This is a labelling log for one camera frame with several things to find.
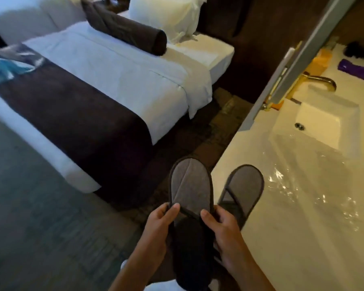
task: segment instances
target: purple cloth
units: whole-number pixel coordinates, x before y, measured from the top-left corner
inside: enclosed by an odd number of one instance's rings
[[[364,80],[364,66],[354,65],[349,60],[342,59],[337,69]]]

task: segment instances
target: brown bed runner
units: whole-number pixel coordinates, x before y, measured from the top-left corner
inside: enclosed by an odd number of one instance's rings
[[[25,45],[0,49],[0,97],[117,195],[150,159],[138,115]]]

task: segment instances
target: brown bolster pillow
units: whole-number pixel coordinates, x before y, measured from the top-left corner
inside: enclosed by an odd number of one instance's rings
[[[164,31],[117,15],[90,0],[81,0],[81,4],[92,28],[153,55],[166,53]]]

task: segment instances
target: floor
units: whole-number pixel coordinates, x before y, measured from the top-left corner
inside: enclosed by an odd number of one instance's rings
[[[251,107],[217,89],[192,121],[182,118],[156,145],[131,209],[77,192],[0,123],[0,290],[106,290],[148,214],[167,201],[172,163],[193,155],[211,170]],[[154,174],[154,166],[162,169]]]

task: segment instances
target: bed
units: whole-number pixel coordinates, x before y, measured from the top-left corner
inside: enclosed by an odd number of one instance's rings
[[[129,12],[121,15],[129,18]],[[141,129],[140,135],[128,140],[133,143],[131,147],[118,143],[115,147],[106,148],[111,153],[114,153],[113,149],[120,153],[109,161],[114,162],[114,166],[106,163],[108,156],[105,158],[105,155],[102,155],[103,160],[93,159],[83,164],[81,156],[72,156],[66,153],[67,147],[57,144],[62,140],[57,139],[59,133],[65,134],[66,138],[72,137],[70,131],[65,130],[66,123],[49,123],[55,130],[61,129],[52,140],[53,136],[40,132],[43,127],[36,128],[32,120],[26,120],[0,96],[0,120],[39,152],[69,184],[84,193],[94,192],[101,186],[116,187],[122,181],[133,181],[150,157],[150,146],[186,113],[192,118],[199,108],[212,100],[212,84],[225,72],[234,53],[232,46],[204,34],[196,34],[181,43],[168,44],[166,53],[157,57],[93,29],[88,22],[79,22],[64,31],[30,39],[24,45],[92,86],[95,91],[113,99],[113,103],[118,102],[146,124],[147,131],[127,124],[126,131]],[[29,51],[21,49],[20,52],[28,55]],[[25,100],[27,105],[34,101],[30,97]],[[97,113],[89,116],[94,119],[91,124],[103,117]],[[73,121],[73,118],[58,119]],[[108,125],[108,119],[93,126],[93,130],[105,125]],[[73,140],[75,144],[70,147],[72,154],[83,148],[79,143],[93,141],[94,133],[89,129]],[[101,155],[99,150],[104,146],[97,146],[97,149],[98,155]]]
[[[0,0],[0,47],[84,21],[79,0]]]

